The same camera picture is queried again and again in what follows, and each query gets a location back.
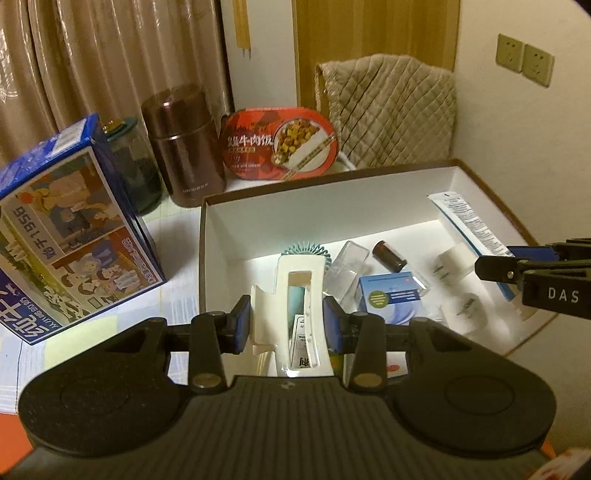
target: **white box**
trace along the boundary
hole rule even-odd
[[[478,295],[488,324],[470,339],[506,355],[555,314],[538,310],[523,321],[497,285],[481,282],[474,272],[453,289],[433,277],[437,255],[463,241],[427,198],[450,190],[460,193],[505,245],[535,244],[507,206],[457,160],[264,185],[205,199],[199,249],[200,311],[229,312],[253,284],[273,291],[277,259],[298,241],[320,243],[334,258],[347,240],[370,250],[385,240],[430,280],[431,292],[424,301],[430,307],[441,305],[451,329],[461,329],[455,317],[462,298]],[[388,271],[370,255],[363,275],[383,273]],[[224,357],[228,377],[266,373],[266,363],[253,356],[248,345],[243,354]]]

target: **green jar lid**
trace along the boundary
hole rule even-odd
[[[131,131],[138,124],[138,119],[134,116],[121,119],[117,118],[107,122],[103,126],[103,132],[107,136],[107,140],[113,141],[123,137],[126,133]]]

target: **wooden door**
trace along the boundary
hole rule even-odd
[[[460,0],[293,0],[298,102],[314,100],[314,67],[374,53],[453,70]]]

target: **glass jar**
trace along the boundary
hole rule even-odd
[[[142,215],[155,209],[162,198],[162,182],[156,160],[138,119],[111,120],[103,130],[115,157],[134,208]]]

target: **instant rice meal box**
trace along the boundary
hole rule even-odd
[[[242,179],[289,180],[324,173],[335,161],[335,129],[309,108],[246,109],[220,135],[226,166]]]

